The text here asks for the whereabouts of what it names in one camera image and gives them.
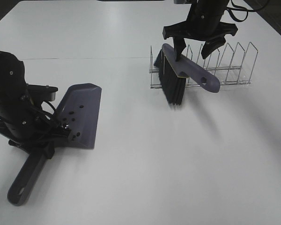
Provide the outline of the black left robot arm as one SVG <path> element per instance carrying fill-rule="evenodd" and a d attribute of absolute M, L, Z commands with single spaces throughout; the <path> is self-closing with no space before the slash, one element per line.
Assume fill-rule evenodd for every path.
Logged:
<path fill-rule="evenodd" d="M 69 135 L 56 113 L 42 108 L 47 103 L 56 110 L 51 102 L 57 91 L 54 86 L 27 84 L 24 62 L 0 51 L 0 134 L 10 145 L 52 158 L 55 142 Z"/>

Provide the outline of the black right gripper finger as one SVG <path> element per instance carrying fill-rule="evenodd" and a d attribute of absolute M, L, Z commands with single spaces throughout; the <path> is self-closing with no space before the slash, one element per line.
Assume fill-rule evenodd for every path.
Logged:
<path fill-rule="evenodd" d="M 201 50 L 201 56 L 206 59 L 213 51 L 223 46 L 226 43 L 225 37 L 217 37 L 213 40 L 205 42 Z"/>
<path fill-rule="evenodd" d="M 175 61 L 179 61 L 182 51 L 186 48 L 185 40 L 182 37 L 173 37 Z"/>

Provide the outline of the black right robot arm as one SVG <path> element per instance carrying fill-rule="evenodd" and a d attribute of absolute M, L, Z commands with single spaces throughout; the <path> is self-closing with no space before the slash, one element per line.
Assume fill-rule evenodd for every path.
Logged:
<path fill-rule="evenodd" d="M 175 61 L 180 60 L 186 48 L 185 39 L 203 41 L 201 56 L 206 59 L 226 43 L 226 35 L 236 35 L 238 28 L 234 23 L 221 21 L 227 0 L 187 0 L 185 3 L 191 4 L 187 19 L 163 28 L 163 38 L 173 38 Z"/>

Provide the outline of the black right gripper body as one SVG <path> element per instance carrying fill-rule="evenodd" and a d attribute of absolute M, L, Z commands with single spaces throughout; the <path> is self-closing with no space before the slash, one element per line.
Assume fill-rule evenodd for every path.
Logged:
<path fill-rule="evenodd" d="M 194 40 L 212 40 L 225 35 L 236 35 L 238 28 L 234 23 L 221 22 L 224 10 L 191 10 L 185 21 L 164 26 L 163 38 L 187 38 Z"/>

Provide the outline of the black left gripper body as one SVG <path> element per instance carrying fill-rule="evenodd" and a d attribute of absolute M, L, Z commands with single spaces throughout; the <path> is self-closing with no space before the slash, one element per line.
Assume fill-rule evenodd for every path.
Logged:
<path fill-rule="evenodd" d="M 33 101 L 28 94 L 19 99 L 0 94 L 0 134 L 9 139 L 10 145 L 51 159 L 55 147 L 67 142 L 70 132 L 57 119 L 51 102 Z"/>

